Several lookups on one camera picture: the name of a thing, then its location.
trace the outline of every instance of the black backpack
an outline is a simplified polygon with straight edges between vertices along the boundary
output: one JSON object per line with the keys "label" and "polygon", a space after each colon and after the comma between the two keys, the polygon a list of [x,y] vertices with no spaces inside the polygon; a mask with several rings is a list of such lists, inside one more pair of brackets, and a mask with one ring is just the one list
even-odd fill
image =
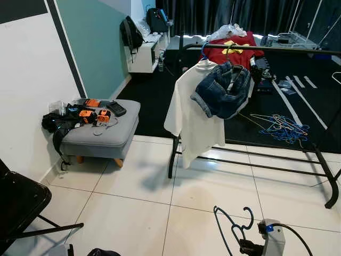
{"label": "black backpack", "polygon": [[61,170],[65,171],[63,165],[70,165],[70,163],[66,160],[63,153],[60,151],[60,145],[62,144],[63,138],[68,134],[70,130],[72,130],[77,123],[82,123],[82,118],[79,117],[79,113],[83,109],[89,109],[83,106],[78,107],[78,105],[70,105],[68,104],[66,107],[66,114],[61,116],[56,113],[49,113],[43,116],[42,127],[48,132],[53,133],[53,146],[55,151],[62,158]]}
{"label": "black backpack", "polygon": [[139,50],[139,47],[142,45],[143,37],[141,32],[129,16],[121,22],[119,30],[122,33],[123,44],[129,46],[130,54],[133,56],[133,49],[137,48]]}
{"label": "black backpack", "polygon": [[163,18],[163,14],[160,9],[150,8],[146,15],[147,24],[150,27],[150,31],[153,32],[167,32],[167,23]]}

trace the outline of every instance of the teal wall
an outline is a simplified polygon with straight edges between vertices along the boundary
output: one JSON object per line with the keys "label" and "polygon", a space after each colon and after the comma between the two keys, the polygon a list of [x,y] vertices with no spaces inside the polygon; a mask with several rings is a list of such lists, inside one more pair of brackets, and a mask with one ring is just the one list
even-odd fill
{"label": "teal wall", "polygon": [[98,0],[57,0],[90,98],[109,98],[128,75],[119,25],[125,14]]}
{"label": "teal wall", "polygon": [[143,10],[144,10],[144,14],[146,14],[145,13],[145,7],[147,6],[147,5],[150,5],[150,6],[148,6],[148,8],[155,8],[155,0],[142,0],[142,5],[143,5]]}

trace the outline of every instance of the ottoman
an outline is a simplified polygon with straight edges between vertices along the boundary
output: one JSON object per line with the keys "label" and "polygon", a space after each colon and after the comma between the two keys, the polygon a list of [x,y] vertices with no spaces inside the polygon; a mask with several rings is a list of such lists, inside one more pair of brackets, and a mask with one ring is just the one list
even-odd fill
{"label": "ottoman", "polygon": [[77,156],[79,163],[83,162],[84,156],[104,157],[113,158],[122,167],[122,159],[127,155],[139,123],[140,103],[132,100],[115,101],[127,110],[126,114],[117,117],[116,125],[103,129],[101,135],[94,135],[94,129],[98,127],[91,124],[73,129],[63,138],[61,151]]}

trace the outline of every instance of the red shirt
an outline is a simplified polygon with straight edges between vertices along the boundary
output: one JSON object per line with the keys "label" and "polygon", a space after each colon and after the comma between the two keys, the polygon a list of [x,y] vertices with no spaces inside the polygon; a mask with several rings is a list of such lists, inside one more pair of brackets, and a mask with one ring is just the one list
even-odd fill
{"label": "red shirt", "polygon": [[[245,37],[232,36],[230,38],[213,40],[213,41],[210,41],[209,43],[210,44],[224,44],[225,42],[231,40],[239,45],[249,44],[250,46],[257,46],[253,37],[253,33],[251,31],[247,31],[246,34],[247,36]],[[223,64],[227,61],[226,54],[222,53],[223,50],[224,49],[220,49],[220,48],[205,48],[204,54],[208,57],[210,61],[213,61],[217,64]],[[242,53],[234,52],[228,55],[228,57],[230,58],[231,62],[234,65],[242,65],[248,70],[251,69],[250,58],[252,56],[257,56],[257,57],[264,56],[264,52],[258,51],[258,50],[243,50]]]}

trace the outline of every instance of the white t-shirt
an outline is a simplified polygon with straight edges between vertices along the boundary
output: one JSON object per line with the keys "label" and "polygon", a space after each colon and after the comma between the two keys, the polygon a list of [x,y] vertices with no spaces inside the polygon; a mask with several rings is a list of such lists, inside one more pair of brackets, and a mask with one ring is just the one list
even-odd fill
{"label": "white t-shirt", "polygon": [[201,60],[176,82],[164,127],[175,136],[181,135],[183,167],[215,144],[225,145],[224,120],[208,118],[202,108],[190,98],[197,85],[217,66]]}

